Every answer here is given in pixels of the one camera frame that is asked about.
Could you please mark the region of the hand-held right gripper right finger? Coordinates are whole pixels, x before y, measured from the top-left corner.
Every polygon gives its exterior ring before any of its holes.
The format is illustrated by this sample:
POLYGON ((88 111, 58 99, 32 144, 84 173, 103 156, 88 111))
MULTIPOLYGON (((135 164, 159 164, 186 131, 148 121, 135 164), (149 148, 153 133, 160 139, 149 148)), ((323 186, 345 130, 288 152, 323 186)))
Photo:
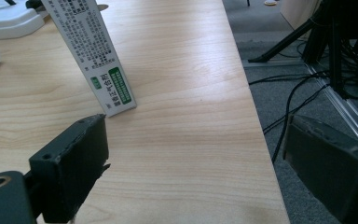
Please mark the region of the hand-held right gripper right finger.
POLYGON ((358 140, 304 116, 291 116, 283 158, 337 220, 358 224, 358 140))

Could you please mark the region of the white device on table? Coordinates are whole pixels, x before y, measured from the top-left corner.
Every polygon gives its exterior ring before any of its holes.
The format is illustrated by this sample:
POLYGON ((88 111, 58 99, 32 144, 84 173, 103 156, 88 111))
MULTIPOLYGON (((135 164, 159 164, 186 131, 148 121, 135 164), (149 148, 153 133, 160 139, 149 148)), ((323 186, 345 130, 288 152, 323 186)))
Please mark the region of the white device on table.
POLYGON ((47 15, 39 0, 0 0, 0 39, 30 35, 45 24, 47 15))

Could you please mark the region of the black tripod stand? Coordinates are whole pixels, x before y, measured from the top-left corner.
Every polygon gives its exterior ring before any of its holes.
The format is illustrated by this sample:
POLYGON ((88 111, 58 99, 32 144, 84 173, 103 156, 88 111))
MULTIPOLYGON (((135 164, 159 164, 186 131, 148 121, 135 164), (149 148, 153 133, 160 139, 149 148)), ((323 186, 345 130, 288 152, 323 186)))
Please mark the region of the black tripod stand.
POLYGON ((309 19, 253 61, 269 61, 305 33, 309 33, 310 37, 304 48, 302 60, 305 63, 315 63, 327 49, 331 84, 335 91, 346 97, 348 94, 344 91, 341 75, 341 55, 347 52, 358 62, 358 0, 322 0, 309 19))

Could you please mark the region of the white medicine box green label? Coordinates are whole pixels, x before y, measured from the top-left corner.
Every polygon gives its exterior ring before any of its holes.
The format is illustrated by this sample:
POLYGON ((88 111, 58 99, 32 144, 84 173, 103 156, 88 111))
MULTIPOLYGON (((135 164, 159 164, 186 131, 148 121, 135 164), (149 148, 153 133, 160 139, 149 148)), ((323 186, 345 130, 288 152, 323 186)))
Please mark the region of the white medicine box green label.
POLYGON ((106 116, 137 106, 95 0, 42 0, 106 116))

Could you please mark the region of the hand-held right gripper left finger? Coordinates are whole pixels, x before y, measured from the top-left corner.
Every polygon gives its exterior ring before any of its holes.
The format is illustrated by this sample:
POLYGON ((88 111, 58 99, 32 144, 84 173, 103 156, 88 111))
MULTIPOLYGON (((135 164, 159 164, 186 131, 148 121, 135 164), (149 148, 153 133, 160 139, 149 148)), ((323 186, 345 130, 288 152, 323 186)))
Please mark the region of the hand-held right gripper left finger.
POLYGON ((47 223, 73 219, 109 167, 104 119, 97 114, 76 121, 29 159, 32 206, 47 223))

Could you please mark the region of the aluminium floor rail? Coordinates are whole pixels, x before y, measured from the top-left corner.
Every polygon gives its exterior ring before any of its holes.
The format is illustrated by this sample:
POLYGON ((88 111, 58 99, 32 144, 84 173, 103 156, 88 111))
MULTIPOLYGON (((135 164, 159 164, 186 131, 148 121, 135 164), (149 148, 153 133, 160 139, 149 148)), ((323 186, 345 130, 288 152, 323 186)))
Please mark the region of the aluminium floor rail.
MULTIPOLYGON (((266 63, 250 63, 248 60, 242 61, 244 68, 252 67, 281 67, 281 66, 303 66, 306 67, 308 72, 313 74, 316 72, 316 65, 307 65, 300 60, 272 60, 266 63)), ((325 95, 332 103, 338 114, 345 120, 347 125, 354 132, 358 138, 358 108, 353 103, 353 100, 342 99, 335 91, 331 88, 325 90, 325 95)))

